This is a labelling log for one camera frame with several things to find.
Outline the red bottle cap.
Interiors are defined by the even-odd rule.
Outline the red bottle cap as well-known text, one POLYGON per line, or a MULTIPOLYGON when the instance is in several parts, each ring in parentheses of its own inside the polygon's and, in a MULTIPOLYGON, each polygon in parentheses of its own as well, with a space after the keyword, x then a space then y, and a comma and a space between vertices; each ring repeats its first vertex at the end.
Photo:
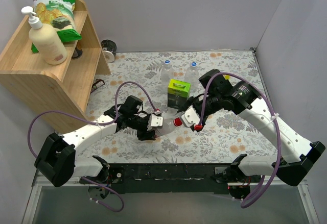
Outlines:
POLYGON ((182 121, 180 118, 175 118, 175 119, 173 119, 173 124, 174 124, 174 126, 179 127, 182 125, 182 121))

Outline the clear plastic bottle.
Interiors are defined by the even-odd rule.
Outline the clear plastic bottle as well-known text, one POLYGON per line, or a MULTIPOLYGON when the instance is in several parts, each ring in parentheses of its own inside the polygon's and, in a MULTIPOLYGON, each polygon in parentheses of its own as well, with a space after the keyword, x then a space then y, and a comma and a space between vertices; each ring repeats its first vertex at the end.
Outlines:
POLYGON ((192 67, 190 64, 190 66, 186 70, 184 81, 191 85, 191 89, 190 89, 191 93, 194 93, 197 90, 198 83, 199 83, 198 79, 199 79, 198 65, 196 67, 192 67))
POLYGON ((162 64, 162 70, 161 70, 161 91, 163 93, 167 93, 168 85, 171 79, 174 77, 174 70, 172 67, 172 64, 165 64, 165 61, 162 64))

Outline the red label water bottle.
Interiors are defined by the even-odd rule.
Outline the red label water bottle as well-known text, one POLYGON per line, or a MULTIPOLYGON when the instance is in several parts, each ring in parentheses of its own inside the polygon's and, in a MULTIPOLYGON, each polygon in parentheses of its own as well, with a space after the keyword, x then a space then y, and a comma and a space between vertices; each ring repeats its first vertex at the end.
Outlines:
POLYGON ((156 137, 161 137, 173 132, 177 127, 173 124, 174 118, 167 118, 163 120, 163 125, 161 128, 157 128, 155 135, 156 137))

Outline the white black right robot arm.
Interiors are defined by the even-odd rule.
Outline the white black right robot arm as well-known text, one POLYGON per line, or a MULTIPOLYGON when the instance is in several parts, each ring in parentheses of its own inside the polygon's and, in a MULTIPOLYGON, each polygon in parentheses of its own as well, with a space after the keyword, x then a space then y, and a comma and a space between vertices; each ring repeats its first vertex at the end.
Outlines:
POLYGON ((241 154, 218 174, 218 180, 242 182, 249 176, 277 176, 297 186, 325 151, 320 141, 311 142, 287 125, 249 82, 232 85, 217 69, 204 74, 199 82, 205 89, 203 98, 191 96, 179 107, 186 127, 200 132, 209 115, 231 111, 254 126, 278 153, 276 157, 241 154))

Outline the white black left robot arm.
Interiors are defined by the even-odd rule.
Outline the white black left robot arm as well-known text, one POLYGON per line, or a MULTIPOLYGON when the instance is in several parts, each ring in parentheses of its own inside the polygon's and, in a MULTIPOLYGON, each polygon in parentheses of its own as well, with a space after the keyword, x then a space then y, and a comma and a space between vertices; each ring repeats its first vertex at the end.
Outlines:
POLYGON ((55 186, 60 187, 73 177, 105 183, 109 177, 109 163, 99 156, 82 159, 83 150, 125 128, 136 130, 139 140, 154 140, 156 129, 162 127, 163 117, 142 110, 143 102, 130 95, 122 104, 105 111, 95 121, 72 132, 46 138, 35 160, 35 167, 55 186))

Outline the cream lotion pump bottle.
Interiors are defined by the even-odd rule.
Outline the cream lotion pump bottle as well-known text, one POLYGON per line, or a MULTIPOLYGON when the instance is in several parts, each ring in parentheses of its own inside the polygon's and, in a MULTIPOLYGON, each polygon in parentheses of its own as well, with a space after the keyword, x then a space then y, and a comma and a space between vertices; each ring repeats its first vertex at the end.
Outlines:
POLYGON ((50 65, 63 63, 67 59, 67 51, 56 30, 49 24, 43 24, 30 6, 23 7, 21 13, 29 17, 29 38, 45 62, 50 65))

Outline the green Gillette razor box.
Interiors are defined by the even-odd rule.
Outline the green Gillette razor box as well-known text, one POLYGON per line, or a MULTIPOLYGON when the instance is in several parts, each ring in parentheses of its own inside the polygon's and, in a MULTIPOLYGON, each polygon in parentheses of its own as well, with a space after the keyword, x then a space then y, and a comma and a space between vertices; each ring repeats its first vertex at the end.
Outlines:
POLYGON ((190 83, 170 79, 167 88, 167 106, 173 109, 180 109, 189 98, 190 90, 190 83))

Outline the wooden shelf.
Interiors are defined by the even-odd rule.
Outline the wooden shelf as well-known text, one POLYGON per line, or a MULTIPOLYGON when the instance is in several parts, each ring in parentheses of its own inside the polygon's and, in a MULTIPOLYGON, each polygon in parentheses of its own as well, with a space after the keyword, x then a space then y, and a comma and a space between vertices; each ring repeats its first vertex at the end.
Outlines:
POLYGON ((67 59, 47 64, 31 51, 30 25, 24 17, 1 53, 1 84, 56 131, 68 133, 85 125, 95 75, 110 74, 86 3, 76 0, 74 19, 83 54, 72 59, 78 41, 65 44, 67 59))

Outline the black tape roll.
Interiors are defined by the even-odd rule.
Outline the black tape roll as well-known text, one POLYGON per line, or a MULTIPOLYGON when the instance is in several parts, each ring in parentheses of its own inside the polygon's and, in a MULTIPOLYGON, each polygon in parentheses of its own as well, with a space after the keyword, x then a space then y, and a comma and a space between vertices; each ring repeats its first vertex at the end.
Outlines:
POLYGON ((117 50, 116 43, 112 40, 105 39, 101 41, 101 47, 107 63, 113 62, 115 60, 117 50))

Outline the cassava chips bag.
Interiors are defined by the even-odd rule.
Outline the cassava chips bag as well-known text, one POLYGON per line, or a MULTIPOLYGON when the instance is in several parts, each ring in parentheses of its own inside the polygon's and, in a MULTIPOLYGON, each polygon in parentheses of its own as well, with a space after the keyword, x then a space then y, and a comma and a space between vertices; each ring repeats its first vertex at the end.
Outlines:
POLYGON ((51 25, 63 43, 81 39, 74 20, 76 0, 33 0, 36 16, 51 25))

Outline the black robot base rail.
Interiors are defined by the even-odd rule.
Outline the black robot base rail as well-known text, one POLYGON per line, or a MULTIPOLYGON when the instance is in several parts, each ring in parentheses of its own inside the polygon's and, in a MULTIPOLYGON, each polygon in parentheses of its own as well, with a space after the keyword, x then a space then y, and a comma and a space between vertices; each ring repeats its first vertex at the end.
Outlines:
POLYGON ((124 193, 213 192, 228 194, 227 182, 218 174, 227 164, 214 163, 114 163, 100 184, 124 193))

